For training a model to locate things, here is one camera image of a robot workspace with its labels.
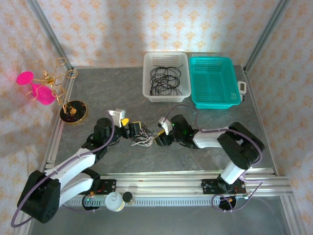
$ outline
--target patterned wallpaper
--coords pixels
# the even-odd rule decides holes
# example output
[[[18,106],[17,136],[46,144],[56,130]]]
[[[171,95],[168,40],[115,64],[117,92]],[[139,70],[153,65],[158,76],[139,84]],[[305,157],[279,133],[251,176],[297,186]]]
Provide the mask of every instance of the patterned wallpaper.
[[[313,233],[313,4],[293,0],[249,74],[281,175]]]
[[[0,234],[10,235],[28,175],[41,166],[53,114],[51,105],[27,101],[30,85],[16,78],[34,60],[51,68],[58,56],[25,0],[0,1],[0,38]]]
[[[245,65],[279,0],[39,0],[74,67],[142,66],[146,51]]]

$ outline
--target cable bundle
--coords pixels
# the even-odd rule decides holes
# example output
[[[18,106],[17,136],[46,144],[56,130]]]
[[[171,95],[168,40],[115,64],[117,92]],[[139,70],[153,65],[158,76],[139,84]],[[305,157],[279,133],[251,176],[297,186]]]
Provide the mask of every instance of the cable bundle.
[[[179,90],[181,67],[157,66],[150,72],[150,95],[182,95]]]
[[[149,147],[153,144],[153,134],[154,132],[150,131],[143,123],[141,124],[142,128],[139,131],[138,135],[134,136],[131,140],[133,142],[132,146],[140,145],[144,147]]]

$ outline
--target purple cable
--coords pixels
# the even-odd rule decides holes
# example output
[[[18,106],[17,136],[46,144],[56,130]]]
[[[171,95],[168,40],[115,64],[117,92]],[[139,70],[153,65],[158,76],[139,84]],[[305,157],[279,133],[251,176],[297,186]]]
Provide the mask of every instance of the purple cable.
[[[18,208],[16,209],[16,211],[15,211],[13,217],[12,217],[12,220],[11,220],[11,227],[12,227],[12,228],[20,227],[20,226],[22,226],[22,225],[28,223],[28,222],[32,219],[32,217],[31,217],[31,218],[28,218],[27,220],[25,220],[24,222],[22,222],[22,223],[20,223],[20,224],[15,224],[15,220],[16,220],[16,218],[17,218],[17,216],[18,216],[18,214],[19,214],[21,208],[24,206],[26,200],[30,197],[30,195],[31,195],[44,181],[46,181],[47,179],[49,179],[51,176],[57,174],[60,170],[62,170],[64,167],[66,167],[68,164],[70,164],[70,163],[73,162],[74,160],[76,160],[76,159],[78,159],[78,158],[80,158],[80,157],[83,157],[83,156],[85,156],[85,155],[88,155],[88,154],[90,154],[90,153],[94,153],[94,152],[96,152],[96,151],[98,151],[98,150],[104,148],[105,146],[107,146],[107,145],[111,142],[111,140],[112,140],[112,138],[113,138],[113,135],[114,135],[115,127],[114,127],[113,118],[112,118],[112,116],[111,116],[110,114],[109,114],[109,117],[110,117],[111,122],[112,122],[112,132],[111,132],[111,135],[110,135],[110,138],[108,139],[108,141],[107,141],[104,145],[100,146],[99,148],[96,148],[96,149],[94,149],[94,150],[92,150],[92,151],[83,153],[83,154],[81,154],[81,155],[76,155],[74,158],[68,160],[68,161],[65,162],[62,166],[60,166],[60,168],[59,168],[58,170],[52,172],[51,174],[47,175],[47,176],[44,177],[42,180],[40,180],[40,181],[26,194],[26,196],[23,198],[23,200],[22,200],[21,203],[19,204]]]
[[[247,141],[249,141],[249,142],[256,148],[256,150],[257,150],[258,153],[259,153],[259,157],[258,157],[257,160],[255,161],[255,163],[253,163],[251,166],[253,166],[253,165],[259,163],[259,162],[263,159],[263,154],[262,154],[262,151],[261,151],[260,147],[259,147],[251,138],[249,138],[249,137],[246,136],[245,134],[242,134],[242,133],[239,132],[239,131],[235,131],[235,130],[232,130],[232,129],[226,129],[226,128],[225,128],[225,129],[213,129],[213,130],[202,130],[202,129],[200,129],[200,128],[198,127],[198,125],[197,125],[197,119],[198,119],[198,115],[199,115],[199,110],[198,110],[197,108],[191,106],[191,105],[188,105],[188,104],[178,104],[178,105],[175,105],[175,106],[168,112],[168,114],[166,115],[166,117],[165,117],[164,120],[166,120],[166,119],[169,117],[170,113],[171,113],[176,107],[178,107],[178,106],[186,106],[186,107],[192,108],[192,109],[194,109],[194,110],[197,111],[197,114],[196,114],[196,117],[195,117],[195,127],[196,127],[199,131],[201,131],[202,133],[215,133],[215,132],[223,132],[223,131],[226,132],[226,131],[229,131],[229,132],[235,133],[236,135],[239,135],[239,136],[245,138]],[[251,196],[248,198],[248,200],[246,201],[246,203],[243,204],[241,207],[239,207],[239,208],[237,208],[237,209],[233,209],[233,207],[232,207],[230,201],[229,201],[225,196],[223,196],[223,195],[221,195],[221,194],[216,194],[216,195],[214,195],[214,196],[212,197],[212,199],[211,199],[211,204],[212,204],[213,209],[215,209],[215,210],[217,210],[217,211],[219,211],[219,212],[235,212],[235,211],[238,211],[238,210],[242,209],[243,207],[245,207],[245,205],[250,201],[250,199],[252,198],[252,196],[254,195],[254,193],[256,192],[256,190],[258,190],[259,187],[260,187],[260,186],[262,185],[262,183],[263,183],[263,181],[249,181],[249,180],[244,180],[244,179],[242,179],[242,177],[245,175],[245,173],[246,173],[246,171],[240,176],[240,179],[241,179],[242,181],[244,181],[244,182],[249,182],[249,183],[251,183],[251,182],[260,182],[260,184],[258,185],[258,187],[256,187],[256,189],[253,191],[253,193],[251,194]],[[222,197],[224,200],[226,200],[226,201],[228,202],[228,204],[229,204],[231,210],[226,211],[226,210],[220,210],[220,209],[215,208],[215,207],[213,206],[213,200],[214,200],[214,198],[217,197],[217,196]]]

